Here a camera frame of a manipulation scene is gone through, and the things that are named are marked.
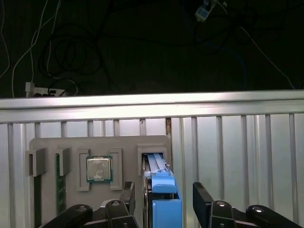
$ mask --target silver metal wall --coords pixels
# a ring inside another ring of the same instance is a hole
[[[199,227],[192,209],[194,181],[238,209],[266,205],[304,226],[304,103],[297,104],[290,107],[292,113],[284,104],[285,113],[279,114],[270,114],[265,106],[259,112],[266,114],[255,115],[0,124],[0,227],[33,227],[33,180],[24,176],[24,151],[31,139],[119,135],[171,137],[184,227]],[[0,123],[1,114],[7,115],[0,110]]]

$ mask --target power cable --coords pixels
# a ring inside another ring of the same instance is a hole
[[[241,58],[241,56],[239,54],[237,54],[235,51],[232,51],[232,50],[224,47],[224,45],[225,45],[228,37],[225,38],[224,42],[220,46],[216,46],[216,45],[213,45],[211,43],[206,43],[206,41],[209,41],[210,39],[213,39],[214,37],[216,37],[216,36],[218,36],[218,35],[226,32],[228,28],[225,28],[225,29],[221,30],[220,32],[218,32],[217,34],[215,34],[215,35],[213,35],[213,36],[211,36],[209,38],[200,39],[200,38],[198,38],[196,36],[196,30],[197,30],[199,24],[197,24],[197,26],[196,26],[196,28],[195,28],[194,31],[190,28],[190,25],[189,25],[189,22],[188,22],[188,19],[187,19],[187,12],[185,10],[185,0],[182,0],[182,7],[183,7],[183,9],[182,9],[182,11],[183,11],[183,21],[184,21],[184,24],[186,25],[187,30],[192,35],[192,38],[193,38],[193,40],[192,40],[193,43],[192,44],[194,45],[194,47],[197,47],[198,44],[204,44],[206,46],[209,46],[209,47],[212,47],[212,48],[215,49],[215,51],[213,53],[211,53],[211,54],[215,54],[215,53],[217,53],[220,50],[223,50],[223,51],[226,51],[226,52],[229,52],[229,53],[233,54],[239,60],[241,66],[243,68],[243,80],[244,80],[244,82],[243,82],[243,90],[246,90],[247,79],[246,79],[245,63],[244,63],[243,59]]]
[[[8,66],[6,67],[6,69],[2,72],[2,74],[0,75],[0,78],[2,78],[3,75],[5,75],[5,73],[9,70],[10,68],[10,54],[9,54],[9,50],[8,50],[8,46],[5,42],[5,38],[3,35],[3,28],[4,28],[4,23],[5,23],[5,9],[4,9],[4,0],[1,1],[2,3],[2,24],[1,24],[1,38],[3,40],[3,44],[4,44],[4,48],[7,54],[7,58],[8,58]]]
[[[44,5],[44,8],[42,10],[42,13],[41,13],[41,17],[40,17],[40,23],[39,23],[39,28],[38,28],[38,31],[37,31],[37,36],[36,36],[36,39],[35,39],[35,42],[32,43],[32,45],[30,46],[30,48],[21,56],[21,58],[16,62],[14,68],[13,68],[13,71],[12,71],[12,77],[11,77],[11,91],[12,91],[12,96],[13,98],[15,98],[15,94],[14,94],[14,76],[15,76],[15,70],[16,70],[16,67],[18,65],[18,63],[24,58],[24,56],[36,45],[37,43],[37,40],[38,40],[38,37],[39,37],[39,34],[40,34],[40,29],[43,27],[42,25],[42,20],[43,20],[43,15],[44,15],[44,12],[45,12],[45,9],[47,7],[47,3],[48,3],[48,0],[46,0],[46,3]]]
[[[225,9],[225,7],[218,2],[218,5],[224,10],[224,12],[228,15],[228,11]],[[259,45],[252,39],[251,35],[242,27],[240,26],[240,29],[243,30],[245,32],[245,34],[250,38],[251,42],[256,46],[256,48],[262,53],[262,55],[271,63],[271,65],[274,66],[274,68],[280,72],[288,81],[289,85],[295,89],[294,85],[292,84],[292,82],[290,81],[289,77],[284,74],[272,61],[271,59],[261,50],[261,48],[259,47]]]

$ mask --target power strip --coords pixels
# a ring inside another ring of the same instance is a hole
[[[26,97],[34,97],[35,94],[41,94],[41,96],[48,96],[48,88],[35,87],[35,83],[31,82],[26,82],[25,92]],[[64,89],[50,88],[49,92],[51,96],[67,96],[67,93]]]

